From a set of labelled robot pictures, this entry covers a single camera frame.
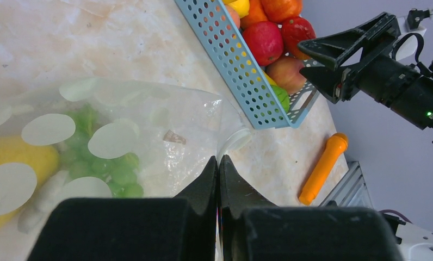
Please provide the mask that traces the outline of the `green toy grapes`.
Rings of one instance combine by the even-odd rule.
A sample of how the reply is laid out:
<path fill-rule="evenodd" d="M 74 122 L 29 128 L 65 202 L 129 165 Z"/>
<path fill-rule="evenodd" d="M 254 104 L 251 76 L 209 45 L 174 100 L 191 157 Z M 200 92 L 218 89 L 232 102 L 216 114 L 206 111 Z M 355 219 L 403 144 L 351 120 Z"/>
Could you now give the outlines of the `green toy grapes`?
<path fill-rule="evenodd" d="M 95 177 L 106 182 L 114 198 L 140 198 L 144 189 L 138 183 L 140 160 L 133 152 L 113 159 L 93 155 L 88 142 L 101 128 L 98 112 L 89 104 L 64 112 L 75 122 L 75 133 L 61 143 L 60 164 L 70 180 Z"/>

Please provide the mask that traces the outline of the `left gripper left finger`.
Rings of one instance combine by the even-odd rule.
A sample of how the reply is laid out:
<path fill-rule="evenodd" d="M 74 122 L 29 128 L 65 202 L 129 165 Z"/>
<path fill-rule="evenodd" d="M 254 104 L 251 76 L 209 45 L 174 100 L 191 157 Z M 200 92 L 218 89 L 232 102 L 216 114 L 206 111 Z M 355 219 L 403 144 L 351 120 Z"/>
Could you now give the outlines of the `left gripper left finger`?
<path fill-rule="evenodd" d="M 70 198 L 29 260 L 214 260 L 218 162 L 171 198 Z"/>

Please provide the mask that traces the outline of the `clear dotted zip bag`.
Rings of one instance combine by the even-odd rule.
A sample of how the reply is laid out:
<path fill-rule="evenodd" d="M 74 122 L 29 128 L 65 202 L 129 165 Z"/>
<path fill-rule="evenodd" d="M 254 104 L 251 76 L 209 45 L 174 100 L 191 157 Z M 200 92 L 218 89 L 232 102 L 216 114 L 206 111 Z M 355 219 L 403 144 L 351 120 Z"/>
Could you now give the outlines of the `clear dotted zip bag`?
<path fill-rule="evenodd" d="M 30 145 L 54 146 L 59 153 L 57 173 L 63 170 L 61 143 L 76 129 L 64 112 L 85 104 L 98 112 L 101 125 L 88 142 L 89 151 L 103 159 L 135 153 L 140 160 L 137 176 L 143 197 L 176 195 L 211 157 L 220 160 L 251 139 L 251 131 L 223 96 L 174 85 L 103 78 L 78 79 L 0 98 L 0 137 L 18 135 Z M 74 197 L 114 198 L 99 178 L 70 180 L 68 176 L 55 207 Z M 31 198 L 0 228 L 0 260 L 25 260 L 55 208 L 29 234 L 21 233 L 18 218 Z"/>

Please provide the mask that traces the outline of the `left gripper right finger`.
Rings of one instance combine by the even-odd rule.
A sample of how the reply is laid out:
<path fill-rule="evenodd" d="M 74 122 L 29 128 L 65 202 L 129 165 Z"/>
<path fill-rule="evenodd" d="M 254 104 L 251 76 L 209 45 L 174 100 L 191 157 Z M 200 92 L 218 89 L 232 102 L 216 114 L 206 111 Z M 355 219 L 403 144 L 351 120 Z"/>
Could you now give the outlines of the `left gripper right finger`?
<path fill-rule="evenodd" d="M 279 207 L 237 171 L 219 166 L 223 260 L 402 260 L 385 218 L 362 207 Z"/>

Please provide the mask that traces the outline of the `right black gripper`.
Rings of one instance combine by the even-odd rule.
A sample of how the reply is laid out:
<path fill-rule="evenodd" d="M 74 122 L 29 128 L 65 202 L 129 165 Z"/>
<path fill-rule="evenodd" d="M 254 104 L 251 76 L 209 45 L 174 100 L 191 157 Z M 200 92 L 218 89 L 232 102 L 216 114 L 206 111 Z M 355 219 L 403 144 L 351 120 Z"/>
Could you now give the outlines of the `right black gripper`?
<path fill-rule="evenodd" d="M 300 73 L 333 104 L 361 91 L 419 129 L 433 128 L 433 61 L 417 71 L 415 65 L 381 55 L 399 36 L 396 16 L 382 12 L 349 30 L 301 41 L 299 50 L 324 66 L 304 67 Z M 355 80 L 352 66 L 341 66 L 359 50 L 360 61 L 376 59 Z"/>

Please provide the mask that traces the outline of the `blue perforated plastic basket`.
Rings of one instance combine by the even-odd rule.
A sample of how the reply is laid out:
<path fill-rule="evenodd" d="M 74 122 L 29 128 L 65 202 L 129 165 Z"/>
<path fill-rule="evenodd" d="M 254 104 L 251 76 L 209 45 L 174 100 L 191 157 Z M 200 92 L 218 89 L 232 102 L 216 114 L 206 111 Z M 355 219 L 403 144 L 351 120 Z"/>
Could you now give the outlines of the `blue perforated plastic basket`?
<path fill-rule="evenodd" d="M 319 93 L 306 82 L 285 111 L 222 1 L 176 1 L 254 129 L 299 128 Z"/>

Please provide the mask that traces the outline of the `white toy garlic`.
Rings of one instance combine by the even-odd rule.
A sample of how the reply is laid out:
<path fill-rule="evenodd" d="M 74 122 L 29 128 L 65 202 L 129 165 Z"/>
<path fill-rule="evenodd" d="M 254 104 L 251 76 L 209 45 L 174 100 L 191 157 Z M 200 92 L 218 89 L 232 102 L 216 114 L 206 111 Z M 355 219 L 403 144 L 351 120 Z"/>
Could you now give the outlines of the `white toy garlic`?
<path fill-rule="evenodd" d="M 60 170 L 50 177 L 32 196 L 18 218 L 17 228 L 21 233 L 29 234 L 57 204 L 57 196 L 69 176 L 68 170 Z"/>

